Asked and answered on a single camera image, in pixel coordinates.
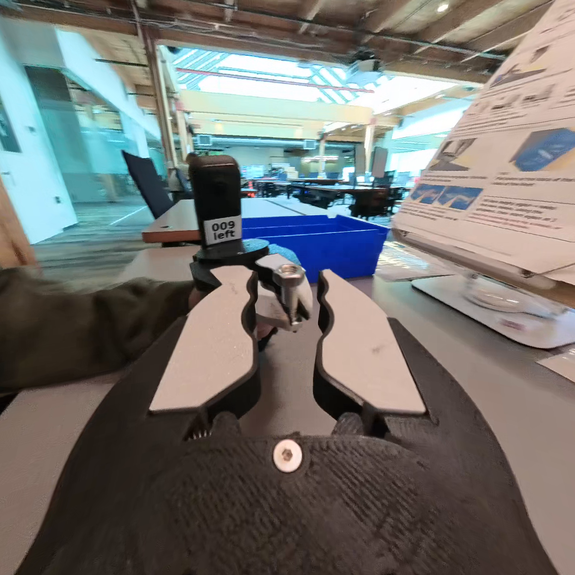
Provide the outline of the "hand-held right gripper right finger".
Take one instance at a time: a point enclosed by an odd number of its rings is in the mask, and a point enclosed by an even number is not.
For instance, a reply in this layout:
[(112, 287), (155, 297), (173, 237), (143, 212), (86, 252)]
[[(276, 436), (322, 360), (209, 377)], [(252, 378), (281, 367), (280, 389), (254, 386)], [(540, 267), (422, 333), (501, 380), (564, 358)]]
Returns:
[(422, 416), (427, 409), (387, 314), (331, 270), (317, 284), (318, 325), (313, 397), (334, 419), (357, 413)]

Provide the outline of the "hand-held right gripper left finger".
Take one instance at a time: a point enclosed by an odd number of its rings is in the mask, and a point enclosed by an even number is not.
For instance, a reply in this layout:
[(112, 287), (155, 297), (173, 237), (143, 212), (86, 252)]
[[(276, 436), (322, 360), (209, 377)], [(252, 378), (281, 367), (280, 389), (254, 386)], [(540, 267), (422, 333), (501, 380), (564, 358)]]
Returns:
[(261, 395), (255, 271), (226, 266), (212, 271), (218, 287), (189, 313), (149, 406), (150, 413), (221, 412), (238, 419)]

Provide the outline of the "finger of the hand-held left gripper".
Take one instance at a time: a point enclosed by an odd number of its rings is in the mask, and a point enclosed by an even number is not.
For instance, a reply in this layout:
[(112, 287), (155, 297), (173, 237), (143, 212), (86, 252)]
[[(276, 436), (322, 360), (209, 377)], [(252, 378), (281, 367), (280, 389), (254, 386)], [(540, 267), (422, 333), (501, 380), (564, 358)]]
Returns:
[(259, 326), (270, 326), (286, 332), (294, 331), (294, 326), (274, 291), (258, 291), (255, 314)]
[[(293, 257), (289, 250), (281, 248), (278, 253), (270, 253), (256, 261), (256, 273), (258, 276), (258, 291), (274, 291), (282, 303), (281, 288), (274, 282), (273, 271), (283, 263), (294, 263), (288, 258)], [(313, 295), (312, 289), (307, 279), (297, 288), (299, 297), (298, 311), (301, 313), (302, 320), (309, 320), (313, 312)]]

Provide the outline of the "silver bolt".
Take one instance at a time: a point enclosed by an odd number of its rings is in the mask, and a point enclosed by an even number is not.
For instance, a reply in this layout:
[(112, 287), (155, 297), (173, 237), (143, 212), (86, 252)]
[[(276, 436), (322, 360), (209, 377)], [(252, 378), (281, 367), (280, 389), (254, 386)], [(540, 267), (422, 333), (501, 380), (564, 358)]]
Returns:
[(282, 305), (289, 320), (289, 330), (296, 332), (301, 323), (301, 313), (298, 311), (299, 297), (297, 288), (294, 286), (283, 286), (281, 288)]

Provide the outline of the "silver hex nut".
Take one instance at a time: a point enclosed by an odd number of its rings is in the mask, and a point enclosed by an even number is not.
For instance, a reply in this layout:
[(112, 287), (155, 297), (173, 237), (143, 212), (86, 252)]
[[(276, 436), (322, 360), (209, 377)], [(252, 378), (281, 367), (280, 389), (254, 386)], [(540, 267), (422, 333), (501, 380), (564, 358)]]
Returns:
[(273, 271), (273, 278), (281, 289), (297, 289), (306, 279), (306, 273), (297, 264), (283, 263)]

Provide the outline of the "blue storage bin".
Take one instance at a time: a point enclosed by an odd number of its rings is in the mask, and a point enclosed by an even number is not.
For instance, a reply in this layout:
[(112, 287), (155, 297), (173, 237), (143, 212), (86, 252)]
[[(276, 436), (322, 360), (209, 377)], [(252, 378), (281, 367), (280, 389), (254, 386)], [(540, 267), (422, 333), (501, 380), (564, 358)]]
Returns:
[(373, 276), (389, 228), (343, 215), (300, 215), (243, 219), (242, 232), (294, 252), (316, 283), (326, 269), (344, 279)]

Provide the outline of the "person's left forearm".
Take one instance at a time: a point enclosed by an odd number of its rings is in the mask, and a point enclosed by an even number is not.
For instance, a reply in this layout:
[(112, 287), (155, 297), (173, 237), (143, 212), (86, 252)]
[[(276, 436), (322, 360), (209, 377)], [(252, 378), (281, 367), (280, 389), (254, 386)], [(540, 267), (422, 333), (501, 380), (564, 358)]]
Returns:
[(201, 300), (193, 281), (71, 291), (1, 269), (1, 395), (117, 371)]

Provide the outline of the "grey desk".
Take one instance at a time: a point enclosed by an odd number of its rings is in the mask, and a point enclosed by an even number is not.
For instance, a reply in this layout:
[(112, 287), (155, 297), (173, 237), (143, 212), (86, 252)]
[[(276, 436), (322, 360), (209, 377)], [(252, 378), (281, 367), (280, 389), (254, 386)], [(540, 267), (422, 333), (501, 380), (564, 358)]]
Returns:
[(558, 573), (496, 435), (398, 320), (426, 414), (250, 436), (149, 411), (189, 313), (117, 371), (1, 395), (1, 574)]

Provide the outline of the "wood-edged grey table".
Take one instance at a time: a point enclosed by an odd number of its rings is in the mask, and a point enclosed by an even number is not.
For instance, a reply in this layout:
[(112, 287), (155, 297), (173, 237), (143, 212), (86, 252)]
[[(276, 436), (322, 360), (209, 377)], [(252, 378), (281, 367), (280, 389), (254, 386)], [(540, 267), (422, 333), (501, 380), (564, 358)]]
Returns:
[[(272, 217), (327, 215), (328, 211), (282, 198), (243, 198), (241, 214), (244, 220)], [(171, 207), (145, 230), (141, 237), (146, 244), (200, 241), (200, 229), (194, 201), (183, 200)]]

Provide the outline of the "black office chair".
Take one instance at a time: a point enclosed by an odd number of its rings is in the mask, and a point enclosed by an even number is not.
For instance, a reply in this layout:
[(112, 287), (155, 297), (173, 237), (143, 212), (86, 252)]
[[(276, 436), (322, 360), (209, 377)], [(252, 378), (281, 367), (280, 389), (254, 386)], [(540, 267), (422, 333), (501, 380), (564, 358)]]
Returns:
[(154, 219), (159, 219), (174, 205), (150, 158), (141, 158), (122, 150), (128, 173), (137, 186)]

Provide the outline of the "row of wooden office desks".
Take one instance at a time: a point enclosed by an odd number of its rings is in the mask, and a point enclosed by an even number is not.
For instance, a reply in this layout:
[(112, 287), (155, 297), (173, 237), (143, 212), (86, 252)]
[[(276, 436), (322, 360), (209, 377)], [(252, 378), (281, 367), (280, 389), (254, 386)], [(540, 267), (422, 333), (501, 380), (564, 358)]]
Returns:
[(382, 184), (350, 183), (335, 179), (287, 179), (285, 176), (242, 178), (241, 184), (246, 197), (284, 197), (320, 209), (343, 205), (352, 217), (366, 220), (392, 216), (410, 191), (387, 181)]

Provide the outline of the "clear laminated sheet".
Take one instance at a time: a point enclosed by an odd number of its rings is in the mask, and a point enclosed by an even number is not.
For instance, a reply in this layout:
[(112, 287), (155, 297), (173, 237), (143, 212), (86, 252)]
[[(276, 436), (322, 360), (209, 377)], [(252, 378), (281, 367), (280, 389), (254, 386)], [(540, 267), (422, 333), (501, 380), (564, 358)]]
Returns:
[(443, 261), (397, 241), (386, 241), (378, 257), (374, 277), (386, 282), (413, 281), (454, 275)]

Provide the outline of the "red label laminated sheet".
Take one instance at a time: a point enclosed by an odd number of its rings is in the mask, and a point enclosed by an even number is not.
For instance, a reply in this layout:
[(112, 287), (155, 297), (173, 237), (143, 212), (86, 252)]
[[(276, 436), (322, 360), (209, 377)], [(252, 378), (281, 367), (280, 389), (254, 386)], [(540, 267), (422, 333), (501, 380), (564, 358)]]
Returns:
[(574, 384), (574, 346), (571, 346), (558, 355), (541, 359), (537, 364)]

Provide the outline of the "wooden pillar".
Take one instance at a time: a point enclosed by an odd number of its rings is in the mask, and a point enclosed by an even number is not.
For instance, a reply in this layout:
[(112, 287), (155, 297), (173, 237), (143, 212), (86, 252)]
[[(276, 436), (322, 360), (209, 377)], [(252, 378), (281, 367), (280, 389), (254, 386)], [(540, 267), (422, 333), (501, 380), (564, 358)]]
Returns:
[(1, 268), (37, 265), (34, 250), (1, 180)]

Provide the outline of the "printed instruction sheet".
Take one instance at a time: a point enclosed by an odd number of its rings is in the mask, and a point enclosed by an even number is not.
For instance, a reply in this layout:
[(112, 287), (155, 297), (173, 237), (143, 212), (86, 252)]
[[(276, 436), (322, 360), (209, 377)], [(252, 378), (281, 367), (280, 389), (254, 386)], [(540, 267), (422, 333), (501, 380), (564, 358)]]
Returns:
[(574, 265), (574, 1), (484, 86), (392, 226), (536, 274)]

